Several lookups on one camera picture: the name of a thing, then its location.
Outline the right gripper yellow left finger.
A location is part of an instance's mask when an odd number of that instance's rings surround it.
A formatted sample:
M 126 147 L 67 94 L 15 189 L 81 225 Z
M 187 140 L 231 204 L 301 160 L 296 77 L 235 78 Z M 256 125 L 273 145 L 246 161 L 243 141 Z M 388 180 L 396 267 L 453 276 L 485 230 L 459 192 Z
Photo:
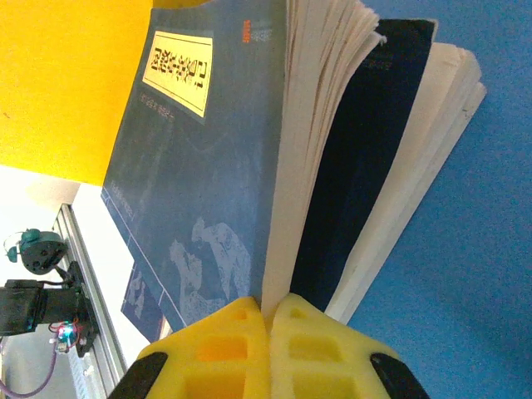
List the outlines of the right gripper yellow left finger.
M 258 304 L 239 298 L 141 350 L 108 399 L 270 399 Z

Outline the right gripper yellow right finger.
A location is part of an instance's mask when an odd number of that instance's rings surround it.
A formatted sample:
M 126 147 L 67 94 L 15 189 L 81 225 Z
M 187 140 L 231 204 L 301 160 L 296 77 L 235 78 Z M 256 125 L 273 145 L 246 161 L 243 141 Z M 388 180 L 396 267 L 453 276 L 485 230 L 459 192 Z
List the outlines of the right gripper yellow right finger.
M 386 344 L 290 293 L 269 332 L 272 399 L 431 399 Z

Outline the blue book yellow label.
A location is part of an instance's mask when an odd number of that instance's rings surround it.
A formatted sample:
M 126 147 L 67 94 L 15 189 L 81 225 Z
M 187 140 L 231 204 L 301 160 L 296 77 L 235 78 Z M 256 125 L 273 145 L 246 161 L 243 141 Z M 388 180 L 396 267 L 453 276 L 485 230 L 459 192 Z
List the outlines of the blue book yellow label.
M 288 293 L 333 117 L 378 23 L 363 0 L 151 10 L 101 196 L 173 331 Z
M 121 312 L 149 342 L 155 342 L 161 338 L 165 316 L 137 264 L 132 266 Z

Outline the black controller board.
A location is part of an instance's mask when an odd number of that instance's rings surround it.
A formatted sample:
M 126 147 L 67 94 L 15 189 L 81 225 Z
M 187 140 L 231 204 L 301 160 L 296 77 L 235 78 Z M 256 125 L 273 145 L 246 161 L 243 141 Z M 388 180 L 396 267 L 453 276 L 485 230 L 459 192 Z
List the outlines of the black controller board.
M 82 327 L 78 318 L 73 321 L 50 323 L 47 327 L 49 332 L 55 336 L 58 353 L 69 353 L 80 341 Z

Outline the navy book yellow label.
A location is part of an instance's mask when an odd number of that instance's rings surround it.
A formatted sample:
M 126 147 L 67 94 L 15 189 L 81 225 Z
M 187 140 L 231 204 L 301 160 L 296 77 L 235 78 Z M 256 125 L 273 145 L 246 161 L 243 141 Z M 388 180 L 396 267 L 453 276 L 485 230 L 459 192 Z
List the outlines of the navy book yellow label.
M 324 147 L 290 290 L 350 320 L 485 98 L 475 55 L 433 18 L 383 19 Z

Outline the teal clamp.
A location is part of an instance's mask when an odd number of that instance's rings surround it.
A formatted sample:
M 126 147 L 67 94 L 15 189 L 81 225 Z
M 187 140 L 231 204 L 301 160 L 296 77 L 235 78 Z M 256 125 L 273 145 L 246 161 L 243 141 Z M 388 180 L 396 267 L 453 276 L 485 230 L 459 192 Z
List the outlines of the teal clamp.
M 6 250 L 10 262 L 22 260 L 24 268 L 35 275 L 50 273 L 67 252 L 65 240 L 52 231 L 26 229 L 20 239 Z

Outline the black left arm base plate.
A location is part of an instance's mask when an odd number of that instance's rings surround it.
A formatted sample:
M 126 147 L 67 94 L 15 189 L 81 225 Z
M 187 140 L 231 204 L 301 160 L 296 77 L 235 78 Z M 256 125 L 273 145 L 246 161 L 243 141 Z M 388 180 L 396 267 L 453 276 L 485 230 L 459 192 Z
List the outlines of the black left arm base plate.
M 80 264 L 77 261 L 71 261 L 67 273 L 69 277 L 67 286 L 73 289 L 76 295 L 76 311 L 74 313 L 76 319 L 76 353 L 79 358 L 82 358 L 92 349 L 100 329 Z

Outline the aluminium rail base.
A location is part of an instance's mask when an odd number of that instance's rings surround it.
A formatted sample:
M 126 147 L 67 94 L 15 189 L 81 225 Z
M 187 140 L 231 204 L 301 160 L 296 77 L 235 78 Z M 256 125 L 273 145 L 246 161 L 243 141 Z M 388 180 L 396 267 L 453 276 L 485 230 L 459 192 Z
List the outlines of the aluminium rail base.
M 92 348 L 83 357 L 78 357 L 75 350 L 67 355 L 76 399 L 106 399 L 123 377 L 127 366 L 79 224 L 69 204 L 61 206 L 52 230 L 61 235 L 68 245 L 60 266 L 66 268 L 72 260 L 80 265 L 85 293 L 91 300 L 100 328 Z

